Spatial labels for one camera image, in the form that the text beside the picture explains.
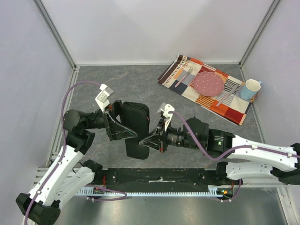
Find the black zipper tool case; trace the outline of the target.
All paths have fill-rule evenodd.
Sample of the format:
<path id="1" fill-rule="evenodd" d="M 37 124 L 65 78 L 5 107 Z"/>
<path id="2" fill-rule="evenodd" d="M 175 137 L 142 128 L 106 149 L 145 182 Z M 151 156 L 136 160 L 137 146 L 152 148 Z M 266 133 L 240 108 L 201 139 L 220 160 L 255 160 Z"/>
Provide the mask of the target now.
<path id="1" fill-rule="evenodd" d="M 130 158 L 145 160 L 148 158 L 149 147 L 139 142 L 149 134 L 150 110 L 147 105 L 135 102 L 123 102 L 121 123 L 137 133 L 136 138 L 125 140 L 126 153 Z"/>

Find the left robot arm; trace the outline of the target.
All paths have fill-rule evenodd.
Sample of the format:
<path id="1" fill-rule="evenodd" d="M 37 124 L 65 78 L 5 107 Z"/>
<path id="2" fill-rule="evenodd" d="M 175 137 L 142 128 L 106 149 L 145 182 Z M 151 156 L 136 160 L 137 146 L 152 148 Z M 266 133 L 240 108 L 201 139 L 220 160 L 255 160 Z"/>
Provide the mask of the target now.
<path id="1" fill-rule="evenodd" d="M 105 129 L 111 141 L 137 137 L 137 133 L 117 120 L 123 114 L 120 100 L 105 104 L 95 112 L 68 110 L 63 115 L 63 145 L 53 164 L 29 193 L 20 193 L 16 203 L 24 215 L 24 224 L 29 220 L 38 225 L 53 225 L 63 207 L 84 186 L 99 184 L 103 179 L 102 166 L 92 160 L 71 178 L 69 173 L 83 158 L 93 143 L 95 133 L 90 129 Z"/>

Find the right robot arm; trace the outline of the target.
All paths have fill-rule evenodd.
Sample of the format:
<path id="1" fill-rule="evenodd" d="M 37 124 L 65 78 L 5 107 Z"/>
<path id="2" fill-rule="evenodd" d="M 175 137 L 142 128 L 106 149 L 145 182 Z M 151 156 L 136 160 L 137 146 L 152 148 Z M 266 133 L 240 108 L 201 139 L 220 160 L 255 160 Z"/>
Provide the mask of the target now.
<path id="1" fill-rule="evenodd" d="M 300 145 L 282 147 L 255 142 L 238 135 L 210 129 L 196 117 L 184 121 L 183 129 L 165 125 L 157 127 L 139 142 L 160 152 L 168 146 L 200 150 L 217 163 L 215 180 L 226 184 L 230 180 L 276 177 L 289 185 L 300 183 Z"/>

